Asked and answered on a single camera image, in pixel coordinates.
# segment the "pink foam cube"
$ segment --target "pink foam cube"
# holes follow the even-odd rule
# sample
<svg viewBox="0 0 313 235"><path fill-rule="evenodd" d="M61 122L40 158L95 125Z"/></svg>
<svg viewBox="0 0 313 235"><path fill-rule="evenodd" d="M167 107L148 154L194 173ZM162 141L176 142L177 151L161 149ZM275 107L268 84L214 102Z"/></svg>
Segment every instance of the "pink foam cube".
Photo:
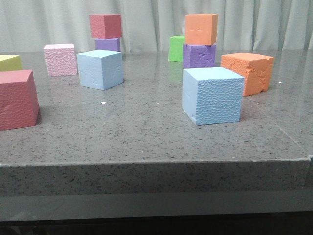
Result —
<svg viewBox="0 0 313 235"><path fill-rule="evenodd" d="M33 71L0 72L0 130L36 125L38 111Z"/></svg>
<svg viewBox="0 0 313 235"><path fill-rule="evenodd" d="M122 37L121 15L90 15L89 18L93 38L110 39Z"/></svg>
<svg viewBox="0 0 313 235"><path fill-rule="evenodd" d="M49 77L76 75L74 44L50 44L44 47Z"/></svg>

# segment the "yellow foam cube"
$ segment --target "yellow foam cube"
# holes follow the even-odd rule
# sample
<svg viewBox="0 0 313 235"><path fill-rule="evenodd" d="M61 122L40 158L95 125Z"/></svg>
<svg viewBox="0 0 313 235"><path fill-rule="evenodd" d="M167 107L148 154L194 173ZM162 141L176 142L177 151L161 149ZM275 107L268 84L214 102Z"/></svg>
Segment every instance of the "yellow foam cube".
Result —
<svg viewBox="0 0 313 235"><path fill-rule="evenodd" d="M0 71L22 70L22 62L19 55L0 55Z"/></svg>

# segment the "dark floor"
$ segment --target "dark floor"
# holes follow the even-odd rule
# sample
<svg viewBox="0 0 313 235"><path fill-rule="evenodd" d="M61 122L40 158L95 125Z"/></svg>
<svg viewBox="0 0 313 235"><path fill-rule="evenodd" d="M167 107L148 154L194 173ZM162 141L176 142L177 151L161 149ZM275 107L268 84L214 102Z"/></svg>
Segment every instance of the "dark floor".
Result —
<svg viewBox="0 0 313 235"><path fill-rule="evenodd" d="M313 211L1 224L0 235L313 235Z"/></svg>

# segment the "cube face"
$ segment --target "cube face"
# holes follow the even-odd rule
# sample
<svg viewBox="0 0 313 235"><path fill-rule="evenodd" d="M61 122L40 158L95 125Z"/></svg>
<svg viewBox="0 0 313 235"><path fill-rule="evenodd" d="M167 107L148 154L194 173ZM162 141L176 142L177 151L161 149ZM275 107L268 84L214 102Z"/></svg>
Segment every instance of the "cube face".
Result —
<svg viewBox="0 0 313 235"><path fill-rule="evenodd" d="M44 47L49 77L76 75L74 44L51 44Z"/></svg>
<svg viewBox="0 0 313 235"><path fill-rule="evenodd" d="M110 39L122 37L121 15L90 15L89 19L93 38Z"/></svg>
<svg viewBox="0 0 313 235"><path fill-rule="evenodd" d="M185 44L207 45L216 42L217 14L185 16Z"/></svg>
<svg viewBox="0 0 313 235"><path fill-rule="evenodd" d="M182 107L195 125L239 121L244 78L221 67L184 69Z"/></svg>
<svg viewBox="0 0 313 235"><path fill-rule="evenodd" d="M0 72L0 130L36 125L38 111L32 70Z"/></svg>
<svg viewBox="0 0 313 235"><path fill-rule="evenodd" d="M222 67L245 77L243 96L268 90L273 62L272 56L253 53L234 53L221 58Z"/></svg>
<svg viewBox="0 0 313 235"><path fill-rule="evenodd" d="M215 66L216 46L190 45L183 46L183 67L206 68Z"/></svg>
<svg viewBox="0 0 313 235"><path fill-rule="evenodd" d="M182 62L183 44L185 36L173 36L170 38L168 60Z"/></svg>
<svg viewBox="0 0 313 235"><path fill-rule="evenodd" d="M19 55L0 55L0 71L22 70Z"/></svg>
<svg viewBox="0 0 313 235"><path fill-rule="evenodd" d="M94 40L96 50L112 50L112 51L121 51L120 39L111 38L111 39L100 39L97 38Z"/></svg>
<svg viewBox="0 0 313 235"><path fill-rule="evenodd" d="M93 50L77 54L80 84L106 90L124 81L122 54L109 50Z"/></svg>

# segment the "purple foam cube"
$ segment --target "purple foam cube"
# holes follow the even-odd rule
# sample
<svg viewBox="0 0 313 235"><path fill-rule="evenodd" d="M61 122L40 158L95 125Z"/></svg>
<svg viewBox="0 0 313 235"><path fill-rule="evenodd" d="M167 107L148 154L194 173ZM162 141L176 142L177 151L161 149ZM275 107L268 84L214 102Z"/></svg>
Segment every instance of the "purple foam cube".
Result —
<svg viewBox="0 0 313 235"><path fill-rule="evenodd" d="M100 39L94 40L96 50L111 50L121 52L119 38Z"/></svg>
<svg viewBox="0 0 313 235"><path fill-rule="evenodd" d="M183 68L207 68L215 66L215 44L205 45L183 45Z"/></svg>

